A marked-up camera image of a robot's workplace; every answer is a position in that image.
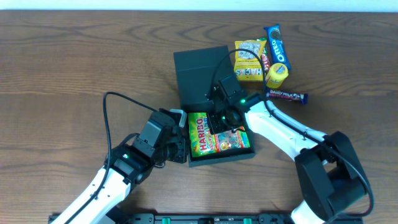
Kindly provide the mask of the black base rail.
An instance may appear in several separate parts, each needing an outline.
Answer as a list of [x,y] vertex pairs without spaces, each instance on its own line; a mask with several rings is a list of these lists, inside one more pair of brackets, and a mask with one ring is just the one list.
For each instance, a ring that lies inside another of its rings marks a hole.
[[117,218],[106,215],[99,220],[100,224],[294,224],[286,214],[263,213],[259,215],[154,215],[137,213]]

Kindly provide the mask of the yellow round candy tub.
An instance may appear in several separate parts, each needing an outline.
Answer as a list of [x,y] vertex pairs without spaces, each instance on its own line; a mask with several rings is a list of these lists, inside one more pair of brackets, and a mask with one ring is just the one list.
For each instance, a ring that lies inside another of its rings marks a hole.
[[271,65],[266,75],[266,86],[268,88],[279,88],[289,76],[289,71],[283,63]]

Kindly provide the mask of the black gift box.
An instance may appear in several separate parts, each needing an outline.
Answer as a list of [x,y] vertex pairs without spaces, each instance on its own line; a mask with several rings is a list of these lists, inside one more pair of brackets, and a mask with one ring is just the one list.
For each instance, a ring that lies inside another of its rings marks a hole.
[[[187,113],[187,116],[189,113],[206,113],[207,115],[208,112],[214,109],[214,103],[208,99],[211,94],[211,88],[218,80],[234,74],[233,66],[229,58],[230,55],[231,51],[225,45],[174,53],[175,74],[180,97],[180,106],[181,109]],[[258,98],[256,96],[248,96],[248,94],[245,100],[241,100],[243,118],[249,107],[257,101]],[[256,151],[252,133],[246,121],[243,128],[249,138],[249,148],[230,149],[207,156],[192,157],[187,117],[186,131],[189,140],[189,166],[197,167],[253,158]]]

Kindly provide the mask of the red striped candy pack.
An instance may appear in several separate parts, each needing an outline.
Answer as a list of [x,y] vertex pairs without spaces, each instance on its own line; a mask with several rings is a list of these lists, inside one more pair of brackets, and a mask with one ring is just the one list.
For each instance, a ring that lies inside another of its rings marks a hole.
[[264,47],[263,47],[263,50],[262,50],[261,59],[262,59],[262,62],[264,64],[264,70],[267,73],[269,71],[270,67],[271,67],[271,63],[270,63],[270,60],[268,58],[268,52],[267,52],[267,45],[266,45],[267,39],[265,37],[263,37],[263,38],[260,39],[260,41],[264,41]]

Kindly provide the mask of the purple Dairy Milk bar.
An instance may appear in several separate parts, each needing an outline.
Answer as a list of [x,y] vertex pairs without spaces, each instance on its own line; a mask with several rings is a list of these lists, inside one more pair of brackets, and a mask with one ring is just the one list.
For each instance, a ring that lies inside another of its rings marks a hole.
[[308,103],[308,94],[307,93],[291,93],[283,90],[276,90],[268,88],[266,90],[267,98],[281,99],[287,101],[293,101],[296,103],[300,103],[302,105],[306,105]]

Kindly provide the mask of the blue Oreo cookie pack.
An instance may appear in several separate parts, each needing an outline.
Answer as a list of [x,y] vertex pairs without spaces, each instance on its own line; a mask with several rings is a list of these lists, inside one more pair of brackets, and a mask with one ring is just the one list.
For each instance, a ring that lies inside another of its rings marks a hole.
[[273,63],[282,63],[288,70],[290,70],[291,65],[285,52],[280,26],[276,24],[274,26],[264,27],[264,30],[266,31],[267,38],[269,40]]

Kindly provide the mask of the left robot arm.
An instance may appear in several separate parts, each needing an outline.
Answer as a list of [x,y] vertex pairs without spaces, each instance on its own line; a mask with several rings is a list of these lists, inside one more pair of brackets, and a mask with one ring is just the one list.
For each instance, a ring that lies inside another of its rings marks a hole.
[[153,168],[166,161],[187,161],[183,135],[186,112],[161,109],[152,112],[141,133],[129,134],[105,159],[90,185],[53,223],[99,223],[141,184]]

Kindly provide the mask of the green Haribo gummy bag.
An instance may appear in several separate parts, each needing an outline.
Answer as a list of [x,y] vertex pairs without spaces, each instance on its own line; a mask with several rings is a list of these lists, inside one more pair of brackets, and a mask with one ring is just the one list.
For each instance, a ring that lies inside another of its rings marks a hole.
[[240,129],[243,131],[235,129],[234,131],[211,134],[206,113],[189,113],[188,124],[192,157],[250,147],[248,135],[242,126]]

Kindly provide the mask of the yellow Hacks candy bag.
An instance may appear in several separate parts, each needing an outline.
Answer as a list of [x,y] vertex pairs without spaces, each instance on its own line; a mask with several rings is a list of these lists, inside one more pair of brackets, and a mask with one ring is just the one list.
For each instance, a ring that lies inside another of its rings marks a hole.
[[[236,49],[246,49],[255,53],[260,59],[265,55],[264,50],[267,40],[265,38],[257,40],[236,41]],[[258,59],[250,52],[236,51],[234,72],[239,81],[261,82],[263,81],[262,68]]]

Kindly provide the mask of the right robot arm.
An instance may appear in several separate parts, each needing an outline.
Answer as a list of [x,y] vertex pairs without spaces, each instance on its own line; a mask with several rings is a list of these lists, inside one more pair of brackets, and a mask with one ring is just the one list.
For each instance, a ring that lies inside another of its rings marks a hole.
[[354,221],[368,216],[374,195],[349,138],[311,129],[279,110],[267,95],[247,95],[234,75],[210,79],[206,98],[212,133],[240,126],[270,140],[294,162],[303,202],[291,223]]

